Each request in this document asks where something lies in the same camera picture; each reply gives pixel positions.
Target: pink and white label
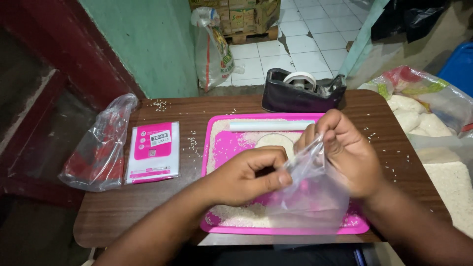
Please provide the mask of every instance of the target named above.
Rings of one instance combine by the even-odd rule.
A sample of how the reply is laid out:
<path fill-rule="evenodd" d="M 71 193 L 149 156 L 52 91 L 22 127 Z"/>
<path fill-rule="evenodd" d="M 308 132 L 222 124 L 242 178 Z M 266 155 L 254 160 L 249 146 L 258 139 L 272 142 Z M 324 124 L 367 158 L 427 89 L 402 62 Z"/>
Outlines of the pink and white label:
<path fill-rule="evenodd" d="M 142 125 L 137 128 L 135 160 L 171 154 L 172 122 Z"/>

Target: wooden pallet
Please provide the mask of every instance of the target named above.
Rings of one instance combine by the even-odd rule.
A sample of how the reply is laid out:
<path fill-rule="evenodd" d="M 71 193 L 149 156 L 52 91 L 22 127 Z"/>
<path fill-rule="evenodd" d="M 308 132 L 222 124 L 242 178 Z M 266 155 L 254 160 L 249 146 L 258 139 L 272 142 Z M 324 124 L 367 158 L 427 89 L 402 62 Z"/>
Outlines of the wooden pallet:
<path fill-rule="evenodd" d="M 254 32 L 237 32 L 231 35 L 225 35 L 228 44 L 252 44 L 266 41 L 274 41 L 278 39 L 278 26 L 272 26 L 263 34 L 255 34 Z"/>

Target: right hand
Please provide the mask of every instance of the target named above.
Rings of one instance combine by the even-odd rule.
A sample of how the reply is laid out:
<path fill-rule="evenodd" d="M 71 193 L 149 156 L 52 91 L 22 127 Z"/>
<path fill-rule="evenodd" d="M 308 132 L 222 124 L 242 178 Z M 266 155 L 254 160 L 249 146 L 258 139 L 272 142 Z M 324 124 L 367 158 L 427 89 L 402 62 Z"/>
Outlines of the right hand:
<path fill-rule="evenodd" d="M 328 160 L 348 179 L 350 195 L 365 199 L 375 194 L 383 183 L 381 165 L 375 150 L 353 123 L 340 111 L 329 110 L 317 124 L 309 125 L 294 144 L 295 152 L 302 150 L 324 135 Z"/>

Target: hand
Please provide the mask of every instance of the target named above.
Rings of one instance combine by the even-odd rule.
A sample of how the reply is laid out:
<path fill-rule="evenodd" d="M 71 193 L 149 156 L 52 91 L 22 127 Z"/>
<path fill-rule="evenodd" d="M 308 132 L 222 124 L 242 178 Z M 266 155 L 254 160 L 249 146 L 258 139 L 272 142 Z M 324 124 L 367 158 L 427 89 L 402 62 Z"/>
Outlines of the hand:
<path fill-rule="evenodd" d="M 245 150 L 202 178 L 203 187 L 211 195 L 213 204 L 242 206 L 257 196 L 292 184 L 286 171 L 255 176 L 255 172 L 265 167 L 280 168 L 287 159 L 282 146 Z"/>
<path fill-rule="evenodd" d="M 327 158 L 347 177 L 351 196 L 374 195 L 383 182 L 381 165 L 373 147 L 351 121 L 340 111 L 329 110 L 317 124 L 306 128 L 294 144 L 294 150 L 302 150 L 312 143 L 316 133 L 324 134 Z"/>

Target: tape roll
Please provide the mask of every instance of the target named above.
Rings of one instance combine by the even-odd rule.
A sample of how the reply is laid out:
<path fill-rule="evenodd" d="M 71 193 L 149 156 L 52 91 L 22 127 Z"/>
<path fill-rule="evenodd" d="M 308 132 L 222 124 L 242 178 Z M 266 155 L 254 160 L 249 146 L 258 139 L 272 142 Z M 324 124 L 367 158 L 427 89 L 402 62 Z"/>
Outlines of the tape roll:
<path fill-rule="evenodd" d="M 307 88 L 307 85 L 305 84 L 306 80 L 312 84 L 312 88 Z M 302 71 L 291 73 L 283 80 L 284 83 L 288 84 L 292 81 L 294 81 L 294 86 L 301 89 L 313 90 L 317 85 L 314 76 L 312 76 L 310 73 Z"/>

